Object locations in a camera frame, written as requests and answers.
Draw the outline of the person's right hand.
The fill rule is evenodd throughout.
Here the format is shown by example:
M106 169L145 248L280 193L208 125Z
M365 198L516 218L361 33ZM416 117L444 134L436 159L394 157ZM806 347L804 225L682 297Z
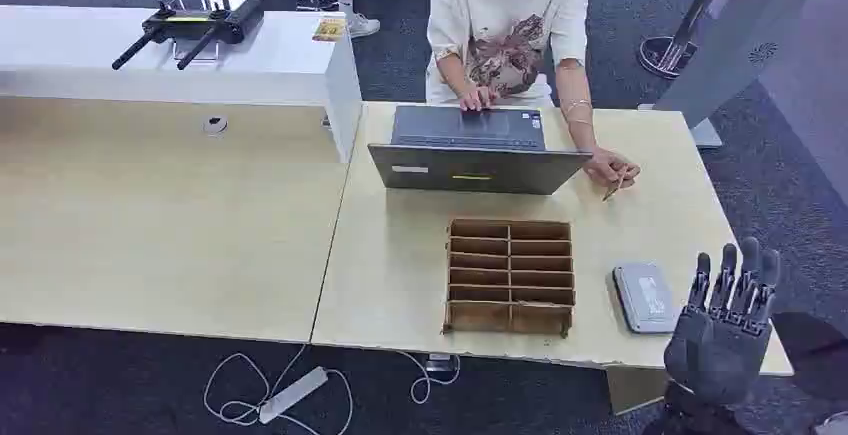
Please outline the person's right hand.
M486 86L469 86L459 96L459 106L463 111L482 111L491 109L499 94Z

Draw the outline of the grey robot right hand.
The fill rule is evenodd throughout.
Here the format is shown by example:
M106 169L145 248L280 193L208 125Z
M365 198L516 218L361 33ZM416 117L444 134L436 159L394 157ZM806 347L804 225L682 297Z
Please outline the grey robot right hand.
M664 363L671 379L705 403L743 401L759 376L773 331L781 256L749 236L726 244L714 280L698 254L695 275Z

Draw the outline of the person's left hand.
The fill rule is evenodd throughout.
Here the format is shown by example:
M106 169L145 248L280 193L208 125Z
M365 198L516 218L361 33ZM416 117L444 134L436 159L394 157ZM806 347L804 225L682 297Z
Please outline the person's left hand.
M596 185L627 188L635 183L641 167L616 152L596 147L583 170Z

